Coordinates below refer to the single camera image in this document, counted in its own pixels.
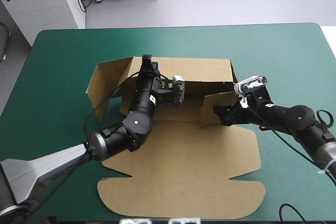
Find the green table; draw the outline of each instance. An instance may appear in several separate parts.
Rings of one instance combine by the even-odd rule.
[[[143,54],[230,58],[239,80],[264,74],[277,104],[305,104],[336,115],[336,61],[316,24],[44,31],[0,118],[0,160],[33,159],[83,141],[83,122],[92,109],[85,91],[96,64]],[[105,125],[123,118],[119,103],[110,102]],[[89,130],[101,127],[95,117]],[[308,220],[336,219],[336,189],[329,179],[271,132],[246,127],[257,133],[262,167],[238,179],[259,180],[267,191],[259,209],[244,220],[278,220],[285,202]],[[37,215],[120,219],[97,193],[98,180],[112,176],[122,175],[97,162],[79,167]],[[285,216],[298,219],[290,210]]]

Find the robotic arm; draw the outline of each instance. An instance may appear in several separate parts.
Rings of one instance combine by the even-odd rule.
[[[0,223],[20,223],[40,203],[46,185],[81,160],[81,164],[91,160],[83,158],[87,150],[96,161],[127,149],[138,150],[152,130],[155,107],[181,106],[183,100],[183,78],[174,76],[165,89],[158,63],[151,61],[151,55],[144,55],[129,114],[122,122],[91,133],[88,146],[79,144],[32,161],[10,158],[0,162]]]
[[[328,111],[330,123],[320,117],[315,118],[311,108],[298,105],[291,108],[273,104],[266,89],[264,76],[253,76],[235,85],[239,101],[233,106],[214,106],[214,112],[220,117],[222,125],[252,123],[259,125],[262,131],[283,132],[294,137],[309,154],[312,160],[325,172],[336,178],[336,139],[329,132],[333,117]]]

